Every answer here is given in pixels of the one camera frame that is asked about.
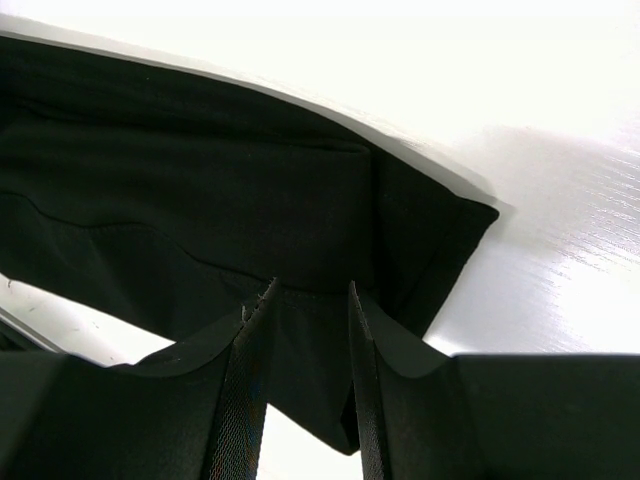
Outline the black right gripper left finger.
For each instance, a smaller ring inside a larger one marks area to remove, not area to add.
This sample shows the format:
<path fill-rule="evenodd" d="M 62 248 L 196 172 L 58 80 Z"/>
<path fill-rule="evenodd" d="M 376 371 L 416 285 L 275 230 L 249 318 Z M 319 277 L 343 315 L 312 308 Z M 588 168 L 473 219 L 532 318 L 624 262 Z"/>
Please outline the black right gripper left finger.
<path fill-rule="evenodd" d="M 1 328 L 5 479 L 253 479 L 279 283 L 135 365 L 101 367 Z"/>

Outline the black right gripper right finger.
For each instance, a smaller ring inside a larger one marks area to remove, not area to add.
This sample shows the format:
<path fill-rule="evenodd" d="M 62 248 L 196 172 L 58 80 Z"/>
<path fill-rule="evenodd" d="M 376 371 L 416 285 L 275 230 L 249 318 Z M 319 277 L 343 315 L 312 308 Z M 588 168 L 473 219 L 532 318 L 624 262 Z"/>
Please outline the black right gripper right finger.
<path fill-rule="evenodd" d="M 635 355 L 447 356 L 349 292 L 367 479 L 635 479 Z"/>

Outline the black skirt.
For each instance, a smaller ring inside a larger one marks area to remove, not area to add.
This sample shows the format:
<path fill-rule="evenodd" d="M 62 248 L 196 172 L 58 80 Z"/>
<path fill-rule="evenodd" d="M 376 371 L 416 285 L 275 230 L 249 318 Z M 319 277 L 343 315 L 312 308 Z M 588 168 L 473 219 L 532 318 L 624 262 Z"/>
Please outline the black skirt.
<path fill-rule="evenodd" d="M 1 271 L 178 341 L 271 279 L 271 403 L 357 450 L 350 285 L 426 333 L 497 219 L 255 90 L 1 41 Z"/>

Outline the grey aluminium table edge rail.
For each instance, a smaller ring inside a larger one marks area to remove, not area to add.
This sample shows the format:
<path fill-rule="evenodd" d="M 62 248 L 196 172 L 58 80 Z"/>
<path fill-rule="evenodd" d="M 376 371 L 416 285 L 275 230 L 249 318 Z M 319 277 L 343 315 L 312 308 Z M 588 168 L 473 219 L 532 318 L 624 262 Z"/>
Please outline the grey aluminium table edge rail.
<path fill-rule="evenodd" d="M 1 350 L 64 353 L 61 347 L 4 308 L 1 309 Z"/>

